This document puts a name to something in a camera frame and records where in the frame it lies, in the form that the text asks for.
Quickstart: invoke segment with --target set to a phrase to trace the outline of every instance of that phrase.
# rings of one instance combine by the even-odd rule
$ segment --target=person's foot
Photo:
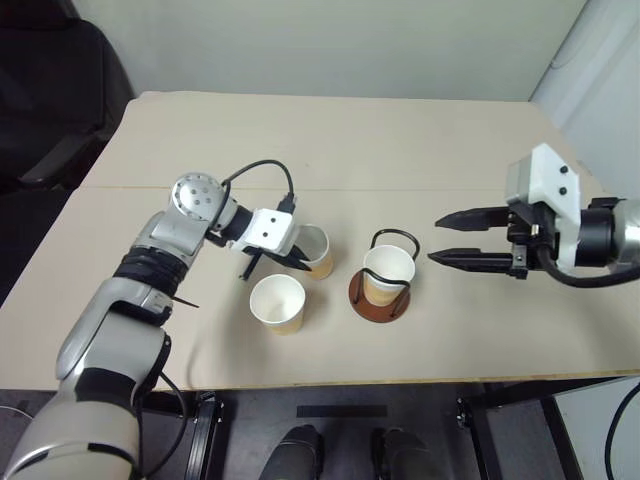
[[[323,461],[322,435],[313,425],[295,427],[275,448],[259,480],[317,480]]]
[[[372,432],[371,459],[376,480],[444,479],[426,445],[399,428]]]

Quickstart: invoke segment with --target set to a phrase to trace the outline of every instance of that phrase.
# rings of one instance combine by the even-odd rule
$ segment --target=table
[[[503,204],[507,164],[540,141],[579,169],[530,104],[144,95],[130,104],[0,310],[0,387],[56,388],[62,340],[146,220],[164,208],[176,177],[201,169],[221,178],[269,156],[291,169],[298,221],[327,230],[335,270],[323,281],[292,273],[308,294],[305,325],[278,337],[251,317],[248,295],[260,278],[285,269],[263,259],[244,283],[237,277],[248,257],[205,245],[178,291],[200,308],[177,304],[165,326],[173,338],[166,371],[180,388],[640,372],[637,284],[580,291],[543,273],[525,282],[469,274],[422,254],[412,303],[399,320],[373,324],[351,309],[348,280],[379,228],[408,230],[424,252],[506,251],[504,229],[463,234],[433,222]],[[250,208],[274,206],[285,191],[279,175],[255,171],[234,182],[233,195]],[[583,191],[598,194],[593,179],[582,178]]]

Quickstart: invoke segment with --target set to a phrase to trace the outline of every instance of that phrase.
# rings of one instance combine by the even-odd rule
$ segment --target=gray floor
[[[376,427],[401,427],[415,432],[431,449],[447,479],[479,479],[469,433],[455,421],[455,399],[473,385],[379,385],[315,387],[224,392],[233,419],[222,480],[259,476],[269,453],[293,426],[310,423],[325,437],[325,479],[371,479],[369,436]],[[0,404],[20,405],[36,413],[48,394],[0,392]],[[299,405],[385,405],[386,417],[297,418]],[[489,419],[505,479],[562,479],[544,416],[537,403],[505,407]],[[27,422],[0,411],[0,471]],[[172,443],[178,420],[157,414],[144,416],[145,465],[150,466]],[[193,423],[176,454],[156,475],[157,480],[184,476]]]

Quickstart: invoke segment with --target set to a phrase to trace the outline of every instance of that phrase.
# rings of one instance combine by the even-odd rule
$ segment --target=round joint cover
[[[204,173],[188,173],[179,178],[171,191],[175,206],[195,220],[213,220],[220,205],[220,184]]]

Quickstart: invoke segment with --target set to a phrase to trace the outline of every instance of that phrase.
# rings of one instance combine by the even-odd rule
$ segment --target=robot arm
[[[294,247],[292,195],[281,202],[285,211],[250,212],[228,185],[202,173],[176,182],[166,211],[149,220],[66,338],[58,392],[22,436],[6,479],[141,476],[135,405],[162,372],[171,339],[161,327],[204,240],[290,266],[304,259]]]
[[[546,144],[509,168],[504,207],[446,215],[436,226],[460,231],[506,227],[511,253],[450,248],[429,254],[469,272],[526,279],[545,270],[578,288],[619,285],[640,278],[640,200],[596,198],[580,209],[578,175]],[[609,267],[609,275],[575,277],[574,267]]]

